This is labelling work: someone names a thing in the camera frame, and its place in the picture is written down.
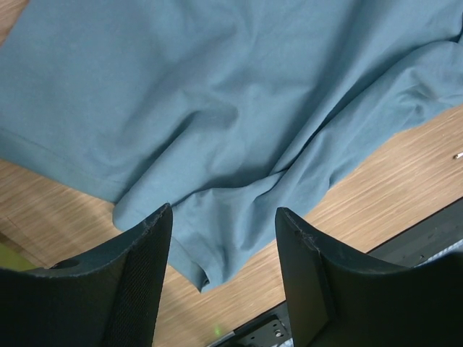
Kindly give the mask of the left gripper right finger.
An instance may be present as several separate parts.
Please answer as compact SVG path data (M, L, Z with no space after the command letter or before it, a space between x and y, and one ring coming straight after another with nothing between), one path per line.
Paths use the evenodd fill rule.
M417 267L371 257L288 208L276 241L296 346L460 346L462 253Z

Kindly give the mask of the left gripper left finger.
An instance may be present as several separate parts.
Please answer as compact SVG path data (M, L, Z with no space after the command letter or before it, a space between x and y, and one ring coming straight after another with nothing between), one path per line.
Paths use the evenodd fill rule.
M1 269L2 346L151 346L172 209L50 268Z

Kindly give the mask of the grey-blue t-shirt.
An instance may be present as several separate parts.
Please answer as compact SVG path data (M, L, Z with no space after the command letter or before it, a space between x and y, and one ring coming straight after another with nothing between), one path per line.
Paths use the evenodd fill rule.
M32 1L1 46L1 157L121 231L170 203L200 291L461 103L460 1Z

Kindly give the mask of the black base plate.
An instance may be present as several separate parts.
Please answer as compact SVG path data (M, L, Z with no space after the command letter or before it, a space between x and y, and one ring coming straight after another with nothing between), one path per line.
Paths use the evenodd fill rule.
M462 201L457 200L365 253L403 267L417 267L462 253ZM218 341L219 346L296 346L286 299Z

